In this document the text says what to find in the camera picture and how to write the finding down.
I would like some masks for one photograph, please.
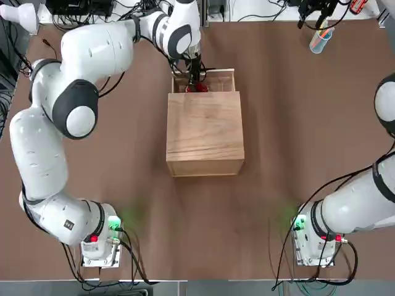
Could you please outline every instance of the wooden box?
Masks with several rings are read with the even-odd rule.
[[[236,175],[244,162],[240,93],[234,70],[212,70],[209,92],[185,93],[173,77],[168,95],[166,161],[172,176]]]

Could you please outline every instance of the red object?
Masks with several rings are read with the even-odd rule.
[[[353,14],[359,14],[364,8],[366,2],[368,2],[368,0],[351,0],[350,11]]]
[[[198,82],[195,85],[188,85],[185,90],[186,93],[207,93],[208,91],[209,88],[201,82]]]

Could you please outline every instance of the gray floor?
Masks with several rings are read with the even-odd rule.
[[[273,281],[249,281],[249,282],[228,282],[228,281],[198,281],[186,283],[186,296],[262,296],[262,295],[311,295],[324,296],[331,292],[331,289],[313,290],[308,289],[309,294],[302,294],[297,284],[287,284],[289,291],[285,294],[278,290],[272,292]],[[153,296],[177,296],[178,284],[166,282],[147,287],[144,284],[138,285],[134,289],[149,289]],[[390,296],[394,295],[395,282],[387,281],[354,281],[348,286],[339,287],[336,290],[337,296]],[[97,289],[91,295],[114,295],[113,292],[119,289],[105,288]],[[77,282],[0,282],[0,296],[29,295],[29,296],[74,296],[89,295],[81,290]]]

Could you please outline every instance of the cup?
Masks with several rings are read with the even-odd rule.
[[[322,32],[322,31],[315,31],[315,34],[313,36],[313,38],[311,39],[310,42],[310,50],[314,53],[314,54],[320,54],[323,50],[323,48],[325,47],[326,43],[329,41],[329,39],[332,38],[332,32],[333,30],[329,30],[327,33]]]

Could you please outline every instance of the black electronic device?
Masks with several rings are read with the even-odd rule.
[[[93,15],[103,15],[109,17],[114,8],[113,0],[91,0],[89,13]]]
[[[46,0],[45,6],[51,14],[57,15],[87,15],[88,0]]]

